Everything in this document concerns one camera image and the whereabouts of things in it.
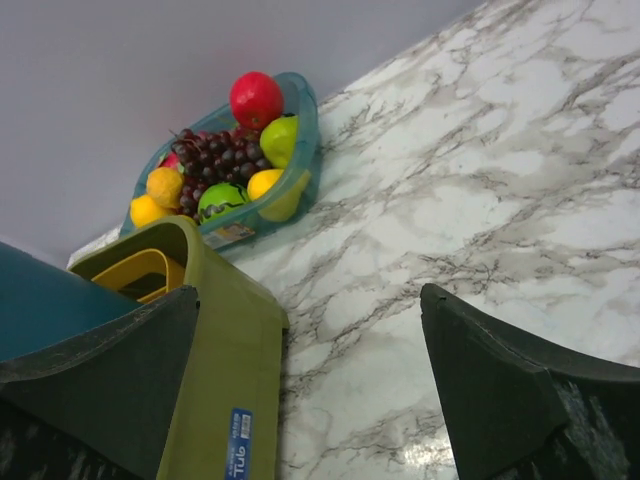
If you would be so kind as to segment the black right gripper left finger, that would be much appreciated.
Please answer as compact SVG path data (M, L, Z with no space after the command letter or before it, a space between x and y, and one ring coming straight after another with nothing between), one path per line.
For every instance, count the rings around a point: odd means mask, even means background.
M1 363L4 479L153 479L200 309L193 287Z

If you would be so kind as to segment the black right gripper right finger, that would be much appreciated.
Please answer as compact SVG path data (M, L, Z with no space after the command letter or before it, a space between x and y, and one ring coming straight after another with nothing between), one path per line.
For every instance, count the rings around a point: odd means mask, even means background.
M420 306L459 478L638 478L638 368L557 345L435 284Z

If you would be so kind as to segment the teal plastic bucket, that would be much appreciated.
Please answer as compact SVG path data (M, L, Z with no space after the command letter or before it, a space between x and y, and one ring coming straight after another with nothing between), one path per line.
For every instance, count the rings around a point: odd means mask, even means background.
M139 303L1 245L1 359L38 352L137 309Z

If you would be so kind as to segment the olive green plastic tub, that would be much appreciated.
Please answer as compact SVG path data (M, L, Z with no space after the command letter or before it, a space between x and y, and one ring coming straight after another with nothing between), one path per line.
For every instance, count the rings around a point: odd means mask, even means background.
M276 475L284 309L177 216L156 221L73 263L90 279L155 248L185 268L198 318L155 479L272 479Z

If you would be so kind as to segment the yellow plastic bin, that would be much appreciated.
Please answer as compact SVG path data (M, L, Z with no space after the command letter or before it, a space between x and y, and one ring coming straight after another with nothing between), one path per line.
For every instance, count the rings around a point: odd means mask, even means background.
M141 250L96 274L91 281L150 303L183 285L185 268L155 248Z

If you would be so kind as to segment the yellow lemon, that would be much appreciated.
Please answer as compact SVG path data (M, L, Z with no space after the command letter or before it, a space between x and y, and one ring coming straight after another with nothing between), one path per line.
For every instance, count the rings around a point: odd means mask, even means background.
M135 228L144 227L174 214L173 209L160 206L148 194L134 198L129 207L129 218Z

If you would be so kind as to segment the orange fruit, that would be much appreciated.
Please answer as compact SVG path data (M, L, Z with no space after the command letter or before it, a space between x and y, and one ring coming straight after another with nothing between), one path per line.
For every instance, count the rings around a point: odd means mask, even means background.
M146 192L160 207L177 209L184 186L184 176L178 170L158 167L147 177Z

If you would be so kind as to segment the green ball with black stripe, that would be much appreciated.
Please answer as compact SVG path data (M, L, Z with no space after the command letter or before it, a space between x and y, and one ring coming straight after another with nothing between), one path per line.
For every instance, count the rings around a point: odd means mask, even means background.
M200 224L205 224L250 201L246 189L235 183L219 183L209 187L200 197L198 215Z

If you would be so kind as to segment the pink dragon fruit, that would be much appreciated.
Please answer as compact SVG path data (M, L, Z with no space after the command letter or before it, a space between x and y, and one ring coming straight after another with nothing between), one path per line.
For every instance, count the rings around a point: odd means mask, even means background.
M166 155L164 155L158 164L159 167L166 167L174 170L178 170L179 165L180 165L180 159L173 152L169 152Z

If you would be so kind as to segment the dark purple grape bunch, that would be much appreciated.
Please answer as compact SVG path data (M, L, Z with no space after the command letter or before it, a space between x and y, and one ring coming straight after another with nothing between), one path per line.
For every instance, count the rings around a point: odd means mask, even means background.
M242 127L199 133L184 129L171 143L170 152L179 157L184 176L179 213L198 224L198 203L209 187L235 183L246 189L253 174L271 167L257 133Z

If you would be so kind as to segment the yellow mango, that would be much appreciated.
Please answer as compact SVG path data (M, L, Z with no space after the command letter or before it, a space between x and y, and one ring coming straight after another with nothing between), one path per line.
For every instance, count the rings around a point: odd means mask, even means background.
M258 208L258 215L272 223L283 223L294 216L311 178L311 173L304 170L294 184L279 187L278 182L284 173L284 169L259 171L251 176L247 186L252 202L267 198L264 205Z

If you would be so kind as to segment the clear teal fruit basket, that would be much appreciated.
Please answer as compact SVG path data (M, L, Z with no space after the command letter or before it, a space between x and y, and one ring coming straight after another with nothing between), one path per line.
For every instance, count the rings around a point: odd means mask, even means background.
M285 72L271 77L277 82L284 96L284 111L280 117L291 115L298 117L298 131L293 158L284 168L285 173L278 182L278 186L288 187L294 184L304 170L308 170L311 173L311 178L302 194L297 212L283 223L272 223L258 215L258 208L264 205L267 198L257 202L250 200L248 204L205 224L198 224L192 218L180 214L179 207L173 209L174 215L192 220L203 236L205 243L215 250L228 248L236 243L255 240L299 218L309 210L317 195L321 170L321 152L315 93L306 79L297 73ZM201 131L232 130L236 127L242 126L234 118L228 101L226 105L184 129L199 133ZM181 131L172 133L170 140L148 162L137 180L133 199L147 194L146 182L148 175L159 167L160 160L170 152L171 143ZM119 234L120 236L126 236L137 229L139 228L135 228L129 218L128 209Z

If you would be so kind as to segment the green pear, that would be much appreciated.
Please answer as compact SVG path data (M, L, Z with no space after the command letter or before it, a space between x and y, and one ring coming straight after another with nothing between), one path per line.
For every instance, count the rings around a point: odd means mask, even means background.
M293 158L298 131L296 115L272 121L261 133L260 148L274 168L284 169Z

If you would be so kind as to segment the red apple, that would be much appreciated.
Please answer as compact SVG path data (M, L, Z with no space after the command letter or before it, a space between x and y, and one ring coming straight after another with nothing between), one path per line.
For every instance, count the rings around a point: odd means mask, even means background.
M229 102L236 121L247 129L263 130L284 111L284 96L269 75L251 71L232 85Z

